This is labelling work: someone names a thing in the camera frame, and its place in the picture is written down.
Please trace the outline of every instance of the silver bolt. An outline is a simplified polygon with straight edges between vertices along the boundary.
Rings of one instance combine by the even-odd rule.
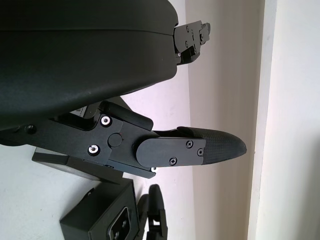
[[[119,238],[119,232],[117,231],[114,235],[114,240],[117,240]]]
[[[169,164],[171,165],[171,166],[174,166],[174,165],[176,165],[177,164],[177,159],[175,158],[175,157],[173,157],[173,158],[170,158],[170,160],[169,160]]]
[[[103,126],[108,126],[111,123],[111,119],[108,116],[104,116],[101,118],[101,124]]]
[[[124,220],[124,221],[122,222],[122,228],[124,229],[126,225],[127,225],[127,220]]]
[[[88,148],[88,152],[90,155],[97,155],[99,153],[99,147],[97,145],[91,145],[89,148]]]
[[[202,157],[204,155],[204,150],[202,148],[200,148],[197,152],[199,157]]]
[[[192,146],[194,145],[194,142],[191,141],[191,140],[189,140],[189,141],[186,142],[185,145],[186,145],[186,148],[187,148],[187,149],[190,149],[190,148],[192,148]]]

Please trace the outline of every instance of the black plastic cover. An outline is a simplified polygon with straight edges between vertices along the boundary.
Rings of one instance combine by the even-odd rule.
[[[171,79],[167,0],[0,2],[0,130]]]
[[[177,130],[187,136],[206,140],[202,165],[234,159],[247,152],[246,144],[239,137],[224,131],[184,126],[178,127]]]

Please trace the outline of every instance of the black plastic part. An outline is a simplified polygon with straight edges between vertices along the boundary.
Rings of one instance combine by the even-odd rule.
[[[168,227],[164,200],[159,185],[154,184],[149,188],[149,194],[143,195],[138,202],[140,231],[134,240],[142,240],[148,218],[149,232],[146,240],[167,240]]]
[[[123,176],[123,172],[110,167],[39,148],[33,154],[32,161],[94,181],[120,183]]]
[[[173,37],[141,31],[0,31],[0,130],[171,79]]]
[[[0,2],[0,130],[171,79],[167,0]]]
[[[149,207],[149,195],[144,194],[141,196],[137,205],[138,213],[139,213],[140,231],[138,232],[134,240],[143,240],[145,227],[148,220],[148,207]]]
[[[227,132],[183,126],[178,127],[177,130],[191,138],[206,140],[202,165],[234,159],[247,152],[246,144],[237,136]]]
[[[188,141],[193,141],[192,147],[186,146]],[[204,158],[197,152],[205,146],[206,140],[202,138],[149,138],[139,145],[136,159],[146,168],[202,165]]]
[[[108,231],[124,208],[129,212],[128,240],[139,231],[138,210],[133,181],[123,178],[120,184],[101,183],[74,209],[60,225],[65,240],[113,240]]]
[[[150,118],[142,116],[113,102],[103,101],[100,105],[100,109],[111,117],[121,119],[149,131],[151,131],[154,126],[154,122]]]
[[[130,30],[173,35],[167,0],[1,0],[0,31]]]
[[[189,64],[200,56],[201,45],[210,39],[209,23],[201,21],[177,26],[174,29],[174,47],[177,65]]]
[[[154,184],[149,188],[148,207],[149,232],[147,240],[167,240],[168,227],[164,200],[159,185]]]

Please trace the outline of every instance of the bolt head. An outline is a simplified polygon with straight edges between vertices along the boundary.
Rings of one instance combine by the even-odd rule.
[[[170,160],[169,160],[169,164],[171,165],[171,166],[174,166],[174,165],[176,165],[177,164],[177,159],[175,158],[175,157],[172,157],[172,158],[170,158]]]
[[[100,152],[100,148],[97,145],[91,145],[88,148],[88,153],[90,156],[97,156]]]
[[[185,145],[186,145],[186,148],[187,148],[187,149],[190,149],[190,148],[192,148],[192,146],[194,145],[194,142],[191,141],[191,140],[189,140],[189,141],[186,142]]]
[[[203,150],[203,148],[200,148],[200,149],[198,150],[197,154],[198,154],[199,157],[202,157],[202,156],[204,155],[204,150]]]
[[[111,124],[111,118],[108,117],[108,116],[103,116],[101,118],[101,125],[104,126],[104,127],[107,127]]]

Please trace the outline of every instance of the black plastic housing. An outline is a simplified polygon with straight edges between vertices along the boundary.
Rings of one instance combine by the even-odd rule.
[[[167,0],[2,0],[0,130],[171,79]]]
[[[113,240],[109,230],[124,208],[128,209],[128,240],[139,231],[135,189],[131,179],[121,184],[101,183],[60,220],[65,240]]]

